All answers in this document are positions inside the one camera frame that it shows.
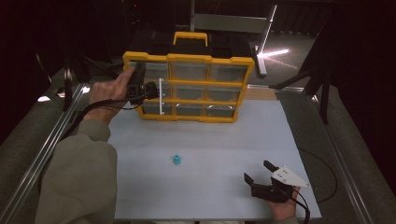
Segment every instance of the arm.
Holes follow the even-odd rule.
[[[133,70],[116,80],[95,83],[90,103],[122,99]],[[117,152],[107,143],[116,108],[96,108],[78,133],[60,142],[46,172],[35,223],[112,223],[117,196]]]

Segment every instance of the white tabletop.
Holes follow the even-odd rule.
[[[238,117],[235,123],[155,121],[121,111],[109,140],[119,154],[115,218],[271,218],[266,202],[250,196],[244,173],[270,184],[271,172],[262,165],[268,160],[309,180],[279,101],[245,100]],[[176,154],[179,165],[173,163]],[[311,217],[321,217],[312,189],[300,192]],[[297,217],[304,216],[298,206]]]

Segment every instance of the beige sleeve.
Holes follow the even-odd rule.
[[[35,223],[112,223],[117,196],[117,152],[110,130],[83,120],[78,134],[55,148],[46,172]]]

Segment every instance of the person's hand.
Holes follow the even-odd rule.
[[[295,189],[295,191],[293,192],[293,198],[297,199],[300,187],[293,188]],[[274,221],[282,221],[296,216],[296,203],[292,200],[288,200],[285,203],[268,202],[268,205],[270,206],[271,211],[274,214]]]
[[[114,81],[94,83],[90,91],[90,104],[109,99],[118,100],[125,98],[127,84],[133,72],[133,68],[128,68]],[[95,108],[89,111],[84,116],[84,119],[98,119],[108,124],[125,104],[126,102],[110,105],[111,107]]]

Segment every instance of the black cable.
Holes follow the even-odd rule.
[[[305,206],[309,209],[308,203],[306,202],[306,200],[305,200],[305,198],[303,197],[303,195],[301,195],[301,193],[300,193],[299,191],[295,190],[295,189],[293,189],[293,191],[296,191],[296,192],[298,193],[298,195],[300,195],[300,197],[303,199],[303,201],[304,201],[304,203],[305,203]]]
[[[100,107],[102,107],[102,108],[115,108],[115,109],[121,109],[121,110],[135,110],[135,109],[137,109],[139,106],[141,106],[141,105],[137,105],[137,106],[135,106],[135,107],[128,107],[128,108],[119,107],[119,106],[111,106],[111,105],[100,106]]]
[[[303,205],[302,203],[300,203],[299,201],[293,199],[292,197],[290,197],[290,199],[292,201],[294,201],[295,203],[297,203],[298,205],[300,205],[305,210],[304,224],[308,224],[309,223],[309,218],[311,217],[311,211],[309,211],[309,208],[307,206]]]
[[[66,131],[66,133],[64,133],[64,136],[62,136],[61,141],[64,140],[66,137],[68,137],[77,128],[77,126],[82,121],[84,116],[91,110],[93,110],[97,107],[103,107],[103,106],[108,107],[108,105],[114,105],[117,103],[125,103],[128,101],[136,101],[136,100],[145,99],[146,96],[148,96],[150,94],[151,94],[151,91],[148,91],[145,94],[134,97],[134,98],[126,98],[126,99],[120,99],[120,100],[111,100],[110,99],[110,100],[98,101],[98,102],[88,105],[87,107],[85,107],[85,109],[81,113],[78,114],[78,116],[75,119],[75,121],[73,122],[72,126]]]
[[[330,196],[328,196],[328,197],[326,197],[326,198],[324,198],[324,199],[322,199],[322,200],[317,201],[317,203],[323,203],[323,202],[326,202],[326,201],[330,200],[330,199],[335,195],[335,193],[336,193],[337,190],[338,190],[338,180],[337,180],[337,176],[335,175],[334,170],[333,170],[332,167],[331,167],[325,160],[323,160],[321,157],[315,155],[315,154],[312,153],[312,152],[309,152],[309,151],[307,151],[307,150],[304,150],[304,149],[302,149],[302,148],[299,148],[299,147],[297,147],[297,148],[298,148],[299,150],[301,150],[301,151],[303,151],[303,152],[306,152],[306,153],[310,154],[311,156],[317,158],[317,159],[320,160],[321,162],[323,162],[323,164],[325,164],[325,165],[329,168],[329,170],[332,172],[332,176],[333,176],[333,178],[334,178],[334,184],[335,184],[334,190],[332,191],[332,194],[331,194]]]

